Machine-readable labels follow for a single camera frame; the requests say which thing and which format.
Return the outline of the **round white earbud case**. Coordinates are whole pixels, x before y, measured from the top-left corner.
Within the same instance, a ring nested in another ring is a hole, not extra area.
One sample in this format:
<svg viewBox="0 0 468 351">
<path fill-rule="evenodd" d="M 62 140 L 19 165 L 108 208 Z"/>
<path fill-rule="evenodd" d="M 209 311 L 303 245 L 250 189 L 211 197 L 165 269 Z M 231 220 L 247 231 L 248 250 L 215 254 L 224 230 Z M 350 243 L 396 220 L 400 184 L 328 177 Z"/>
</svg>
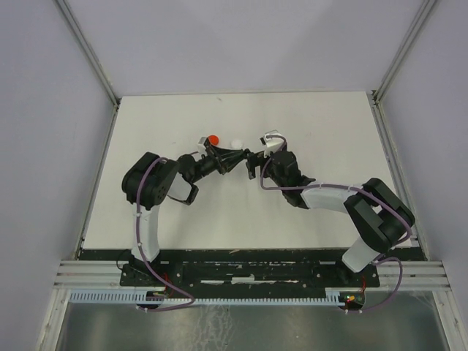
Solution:
<svg viewBox="0 0 468 351">
<path fill-rule="evenodd" d="M 244 146 L 244 143 L 242 140 L 234 139 L 230 145 L 233 149 L 242 149 Z"/>
</svg>

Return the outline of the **round orange earbud case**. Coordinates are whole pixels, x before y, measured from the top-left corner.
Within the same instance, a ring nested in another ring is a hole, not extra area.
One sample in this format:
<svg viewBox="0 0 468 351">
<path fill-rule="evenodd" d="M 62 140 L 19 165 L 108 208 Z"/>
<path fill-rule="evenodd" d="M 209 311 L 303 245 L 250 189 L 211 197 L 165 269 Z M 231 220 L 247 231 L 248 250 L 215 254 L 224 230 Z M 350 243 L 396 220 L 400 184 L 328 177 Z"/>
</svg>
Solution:
<svg viewBox="0 0 468 351">
<path fill-rule="evenodd" d="M 219 137 L 216 135 L 209 135 L 208 141 L 210 142 L 211 145 L 217 146 L 219 144 Z"/>
</svg>

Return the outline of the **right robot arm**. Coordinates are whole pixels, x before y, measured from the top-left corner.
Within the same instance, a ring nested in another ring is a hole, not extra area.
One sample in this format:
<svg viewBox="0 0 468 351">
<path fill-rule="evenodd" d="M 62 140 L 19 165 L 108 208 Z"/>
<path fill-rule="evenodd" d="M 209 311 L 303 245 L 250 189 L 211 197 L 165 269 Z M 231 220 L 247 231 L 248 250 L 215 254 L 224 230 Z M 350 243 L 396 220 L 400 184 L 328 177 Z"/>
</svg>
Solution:
<svg viewBox="0 0 468 351">
<path fill-rule="evenodd" d="M 251 179 L 260 171 L 260 186 L 280 191 L 293 207 L 325 209 L 350 216 L 358 239 L 342 255 L 336 266 L 336 279 L 352 286 L 362 277 L 362 270 L 411 236 L 415 216 L 379 178 L 370 178 L 357 186 L 324 184 L 308 178 L 299 170 L 291 151 L 250 153 L 246 167 Z"/>
</svg>

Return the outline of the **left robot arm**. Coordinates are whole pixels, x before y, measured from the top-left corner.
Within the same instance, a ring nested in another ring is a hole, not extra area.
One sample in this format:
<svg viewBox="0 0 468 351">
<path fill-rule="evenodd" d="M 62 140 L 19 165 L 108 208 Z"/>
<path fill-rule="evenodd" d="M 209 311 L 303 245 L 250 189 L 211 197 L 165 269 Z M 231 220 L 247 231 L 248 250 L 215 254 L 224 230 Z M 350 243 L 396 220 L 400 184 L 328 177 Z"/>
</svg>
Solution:
<svg viewBox="0 0 468 351">
<path fill-rule="evenodd" d="M 177 160 L 165 159 L 149 151 L 127 171 L 121 183 L 126 200 L 133 206 L 135 239 L 129 263 L 124 272 L 136 271 L 144 284 L 156 284 L 162 276 L 162 268 L 155 263 L 160 253 L 158 241 L 159 210 L 167 198 L 191 205 L 197 196 L 195 184 L 217 172 L 229 173 L 247 158 L 247 150 L 224 149 L 205 144 L 202 151 L 183 154 Z"/>
</svg>

